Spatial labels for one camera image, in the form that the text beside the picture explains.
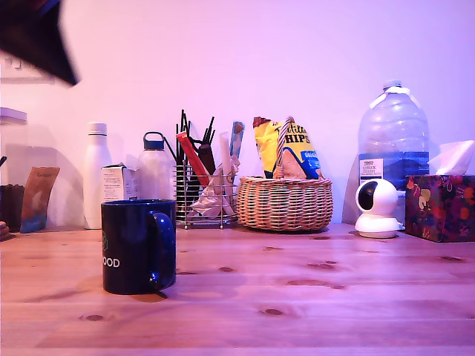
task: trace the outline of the wicker basket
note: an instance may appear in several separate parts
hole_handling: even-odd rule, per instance
[[[283,176],[282,152],[287,127],[278,140],[277,177]],[[239,222],[250,228],[311,231],[326,227],[333,215],[330,179],[264,179],[242,177],[237,192]]]

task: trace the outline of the wooden table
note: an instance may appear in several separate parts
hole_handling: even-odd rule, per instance
[[[2,356],[475,355],[475,243],[179,230],[176,285],[142,296],[102,289],[100,231],[0,249]]]

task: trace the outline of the mug handle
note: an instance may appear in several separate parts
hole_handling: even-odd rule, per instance
[[[170,218],[164,213],[150,211],[154,222],[149,224],[148,235],[154,236],[149,242],[151,252],[149,282],[157,291],[174,284],[177,270],[177,247],[173,225]]]

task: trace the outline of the bag of chips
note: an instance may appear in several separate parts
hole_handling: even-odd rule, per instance
[[[252,127],[266,178],[273,178],[277,161],[279,131],[283,122],[255,117]],[[323,178],[317,153],[305,129],[295,122],[288,127],[282,153],[284,178]]]

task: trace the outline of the water jug cap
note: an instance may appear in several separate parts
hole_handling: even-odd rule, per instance
[[[160,140],[158,140],[158,141],[148,141],[145,138],[148,134],[161,135],[162,140],[161,141]],[[145,150],[164,151],[164,149],[165,149],[165,145],[163,144],[164,141],[165,140],[163,138],[163,135],[160,132],[149,131],[149,132],[145,133],[145,135],[143,135],[143,148]]]
[[[107,125],[104,122],[89,122],[90,135],[104,135],[107,136]]]
[[[400,80],[397,80],[397,79],[388,80],[388,81],[384,82],[384,84],[383,84],[383,91],[386,91],[387,89],[389,89],[391,87],[400,87],[400,88],[402,88],[402,83],[401,83]]]

